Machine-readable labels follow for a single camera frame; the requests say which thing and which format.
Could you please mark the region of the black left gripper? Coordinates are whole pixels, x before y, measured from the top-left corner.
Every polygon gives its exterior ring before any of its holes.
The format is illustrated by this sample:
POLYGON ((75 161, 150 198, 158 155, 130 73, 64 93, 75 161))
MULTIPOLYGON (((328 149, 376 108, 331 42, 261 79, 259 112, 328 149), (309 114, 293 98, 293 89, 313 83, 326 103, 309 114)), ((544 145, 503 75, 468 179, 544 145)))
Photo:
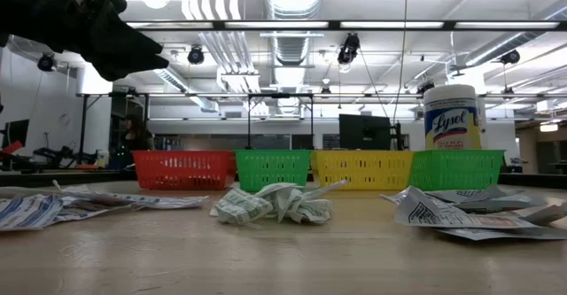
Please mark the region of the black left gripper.
POLYGON ((167 68, 169 62, 156 55, 162 46, 122 21, 125 0, 47 0, 44 43, 56 52, 73 51, 92 62, 109 82, 129 74, 167 68), (142 53, 150 56, 106 54, 142 53))

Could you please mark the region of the person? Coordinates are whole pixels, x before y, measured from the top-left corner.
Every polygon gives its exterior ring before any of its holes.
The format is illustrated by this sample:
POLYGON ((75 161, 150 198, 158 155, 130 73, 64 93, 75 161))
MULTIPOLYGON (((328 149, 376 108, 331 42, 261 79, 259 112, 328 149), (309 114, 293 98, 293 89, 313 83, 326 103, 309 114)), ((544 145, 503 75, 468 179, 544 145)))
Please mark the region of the person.
POLYGON ((128 151, 151 151, 155 149, 152 133, 146 128, 142 119, 129 114, 125 118, 126 131, 122 137, 128 151))

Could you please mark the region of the dark distant monitor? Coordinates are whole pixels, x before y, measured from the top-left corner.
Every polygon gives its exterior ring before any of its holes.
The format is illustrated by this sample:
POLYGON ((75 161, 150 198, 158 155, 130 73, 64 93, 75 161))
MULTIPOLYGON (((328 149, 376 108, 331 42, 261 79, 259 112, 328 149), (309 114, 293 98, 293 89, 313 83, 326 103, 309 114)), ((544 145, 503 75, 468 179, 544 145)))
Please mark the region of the dark distant monitor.
POLYGON ((2 148, 10 144, 20 143, 26 145, 29 120, 15 120, 6 122, 4 128, 0 129, 2 136, 2 148))

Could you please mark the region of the red plastic basket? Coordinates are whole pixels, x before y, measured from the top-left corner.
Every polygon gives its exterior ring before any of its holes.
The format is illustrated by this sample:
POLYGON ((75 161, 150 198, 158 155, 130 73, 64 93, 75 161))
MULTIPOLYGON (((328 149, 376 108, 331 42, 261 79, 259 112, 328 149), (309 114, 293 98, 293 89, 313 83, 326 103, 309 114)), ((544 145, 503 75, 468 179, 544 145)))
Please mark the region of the red plastic basket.
POLYGON ((233 151, 134 151, 138 184, 145 190, 225 190, 235 180, 233 151))

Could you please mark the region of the red distant object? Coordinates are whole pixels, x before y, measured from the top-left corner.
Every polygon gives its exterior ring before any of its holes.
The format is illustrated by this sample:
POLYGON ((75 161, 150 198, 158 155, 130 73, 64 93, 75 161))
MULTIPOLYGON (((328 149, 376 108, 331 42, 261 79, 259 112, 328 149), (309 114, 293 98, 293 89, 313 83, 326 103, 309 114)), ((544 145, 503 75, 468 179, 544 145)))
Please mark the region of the red distant object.
POLYGON ((0 149, 0 160, 10 159, 13 157, 13 153, 21 149, 23 144, 21 141, 16 141, 12 144, 8 144, 4 148, 0 149))

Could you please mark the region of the blue striped bandage packet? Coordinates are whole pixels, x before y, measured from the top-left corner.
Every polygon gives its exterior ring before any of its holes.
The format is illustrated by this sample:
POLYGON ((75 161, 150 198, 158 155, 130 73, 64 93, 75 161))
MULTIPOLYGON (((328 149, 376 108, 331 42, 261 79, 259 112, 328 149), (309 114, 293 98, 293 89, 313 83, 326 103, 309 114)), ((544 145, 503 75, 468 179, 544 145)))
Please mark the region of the blue striped bandage packet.
POLYGON ((81 221, 104 213, 130 209, 133 201, 111 193, 90 190, 86 185, 62 188, 56 180, 53 185, 62 196, 63 206, 54 217, 52 224, 65 221, 81 221))
POLYGON ((166 198, 153 196, 133 196, 130 200, 137 208, 174 210, 200 208, 208 200, 208 197, 166 198))
POLYGON ((43 229, 62 208, 62 198, 54 194, 0 198, 0 232, 43 229))

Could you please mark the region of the green plastic basket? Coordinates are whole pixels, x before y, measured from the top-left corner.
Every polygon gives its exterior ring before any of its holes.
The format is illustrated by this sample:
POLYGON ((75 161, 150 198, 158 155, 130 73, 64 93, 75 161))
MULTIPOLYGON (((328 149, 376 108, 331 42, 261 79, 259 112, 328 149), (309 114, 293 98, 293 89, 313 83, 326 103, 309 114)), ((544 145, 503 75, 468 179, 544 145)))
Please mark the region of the green plastic basket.
POLYGON ((304 186, 311 153, 310 150, 237 150, 239 186, 246 192, 258 192, 279 182, 304 186))
POLYGON ((422 191, 484 190, 498 182, 504 150, 417 151, 408 184, 422 191))

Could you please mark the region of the black overhead beam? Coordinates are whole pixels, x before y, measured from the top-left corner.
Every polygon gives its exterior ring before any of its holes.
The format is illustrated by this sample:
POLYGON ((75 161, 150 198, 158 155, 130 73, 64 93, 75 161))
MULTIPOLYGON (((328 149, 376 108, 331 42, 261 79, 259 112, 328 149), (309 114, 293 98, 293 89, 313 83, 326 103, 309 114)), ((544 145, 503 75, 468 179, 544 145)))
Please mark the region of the black overhead beam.
POLYGON ((140 31, 494 31, 567 32, 567 20, 397 21, 397 20, 146 20, 130 21, 140 31))

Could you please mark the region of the black monitor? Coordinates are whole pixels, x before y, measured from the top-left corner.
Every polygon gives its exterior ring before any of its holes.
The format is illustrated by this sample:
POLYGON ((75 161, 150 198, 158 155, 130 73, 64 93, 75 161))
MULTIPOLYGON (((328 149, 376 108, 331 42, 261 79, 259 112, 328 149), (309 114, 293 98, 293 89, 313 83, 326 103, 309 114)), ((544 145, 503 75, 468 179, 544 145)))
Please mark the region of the black monitor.
POLYGON ((385 117, 340 114, 339 144, 348 150, 391 149, 391 124, 385 117))

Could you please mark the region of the yellow plastic basket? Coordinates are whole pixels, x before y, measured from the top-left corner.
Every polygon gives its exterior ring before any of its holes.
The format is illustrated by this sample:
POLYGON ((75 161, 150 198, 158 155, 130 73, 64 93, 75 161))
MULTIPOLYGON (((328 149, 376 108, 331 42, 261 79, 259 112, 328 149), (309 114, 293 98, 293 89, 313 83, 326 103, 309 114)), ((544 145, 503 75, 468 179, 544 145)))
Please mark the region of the yellow plastic basket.
POLYGON ((412 151, 314 151, 311 168, 321 186, 346 181, 341 190, 404 190, 412 151))

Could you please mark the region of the yellow Lysol wipes canister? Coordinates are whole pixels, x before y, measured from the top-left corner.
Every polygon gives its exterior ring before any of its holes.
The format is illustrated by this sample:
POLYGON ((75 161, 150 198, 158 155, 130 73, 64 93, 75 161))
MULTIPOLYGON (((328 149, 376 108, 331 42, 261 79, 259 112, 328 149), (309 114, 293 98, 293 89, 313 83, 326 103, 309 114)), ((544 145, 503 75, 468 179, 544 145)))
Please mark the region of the yellow Lysol wipes canister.
POLYGON ((427 150, 478 150, 481 140, 475 89, 452 84, 423 94, 427 150))

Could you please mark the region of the black distant workstation frame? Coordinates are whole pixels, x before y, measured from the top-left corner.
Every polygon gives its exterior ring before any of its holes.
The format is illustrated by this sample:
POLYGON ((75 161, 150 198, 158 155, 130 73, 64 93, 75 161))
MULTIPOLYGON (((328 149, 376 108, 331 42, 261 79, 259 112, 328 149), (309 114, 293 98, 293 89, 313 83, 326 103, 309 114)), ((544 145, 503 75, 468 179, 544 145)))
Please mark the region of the black distant workstation frame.
POLYGON ((82 99, 82 117, 81 117, 81 135, 80 135, 80 153, 84 151, 84 142, 85 142, 85 134, 86 134, 86 123, 87 123, 87 112, 91 106, 93 106, 100 98, 102 97, 123 97, 123 98, 134 98, 134 97, 142 97, 144 102, 142 104, 143 107, 143 124, 146 126, 147 122, 151 120, 150 117, 150 106, 151 106, 151 99, 153 97, 163 97, 163 98, 171 98, 171 97, 179 97, 179 98, 197 98, 196 104, 202 105, 203 102, 201 98, 208 99, 208 98, 242 98, 246 100, 247 104, 247 118, 245 119, 247 122, 247 145, 246 149, 252 149, 252 100, 256 97, 258 98, 272 98, 272 99, 284 99, 284 98, 291 98, 295 97, 297 99, 301 98, 308 98, 308 109, 312 112, 315 106, 315 94, 313 93, 283 93, 283 92, 276 92, 276 93, 120 93, 120 92, 110 92, 110 93, 100 93, 100 94, 89 94, 89 93, 78 93, 77 97, 82 99))

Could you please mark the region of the black aluminium table frame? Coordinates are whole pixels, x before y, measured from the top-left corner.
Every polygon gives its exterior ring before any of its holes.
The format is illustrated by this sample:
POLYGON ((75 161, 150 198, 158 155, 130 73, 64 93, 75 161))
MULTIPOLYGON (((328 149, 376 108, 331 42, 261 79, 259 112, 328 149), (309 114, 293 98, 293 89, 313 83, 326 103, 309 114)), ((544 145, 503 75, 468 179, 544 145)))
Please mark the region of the black aluminium table frame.
MULTIPOLYGON (((56 180, 59 184, 73 185, 97 182, 136 181, 137 178, 135 173, 130 171, 89 171, 53 174, 0 173, 0 187, 16 186, 40 188, 51 186, 53 180, 56 180)), ((567 190, 567 175, 500 174, 498 184, 567 190)))

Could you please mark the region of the silver ceiling air duct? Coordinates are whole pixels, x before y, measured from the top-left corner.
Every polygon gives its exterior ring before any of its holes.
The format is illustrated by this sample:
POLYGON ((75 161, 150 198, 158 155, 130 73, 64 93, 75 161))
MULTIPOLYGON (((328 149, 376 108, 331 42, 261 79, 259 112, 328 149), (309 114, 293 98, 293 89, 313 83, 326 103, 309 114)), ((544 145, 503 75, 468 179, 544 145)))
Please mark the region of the silver ceiling air duct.
MULTIPOLYGON (((268 19, 305 20, 318 16, 322 0, 264 0, 268 19)), ((276 61, 282 66, 300 66, 307 58, 310 38, 272 39, 276 61)))

